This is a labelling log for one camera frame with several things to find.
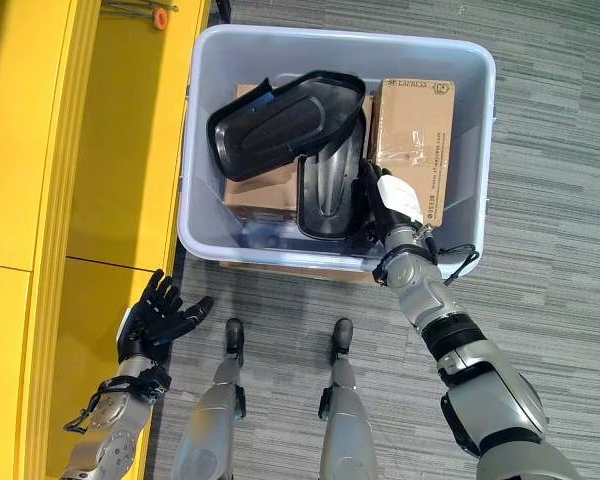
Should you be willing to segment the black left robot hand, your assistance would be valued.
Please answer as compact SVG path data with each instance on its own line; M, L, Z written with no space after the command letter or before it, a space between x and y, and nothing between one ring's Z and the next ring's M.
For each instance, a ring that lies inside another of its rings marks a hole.
M163 365L172 343L193 331L209 314L213 304L210 296L204 296L184 308L180 290L173 284L173 279L157 269L123 321L116 340L118 362L140 355Z

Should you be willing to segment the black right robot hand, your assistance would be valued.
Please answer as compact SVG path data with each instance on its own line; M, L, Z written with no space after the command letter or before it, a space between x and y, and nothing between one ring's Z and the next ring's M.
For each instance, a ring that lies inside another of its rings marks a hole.
M381 245L390 251L406 244L423 247L418 239L423 227L418 198L407 182L362 160L354 200L358 208L356 219L360 221L352 240L356 249L367 251Z

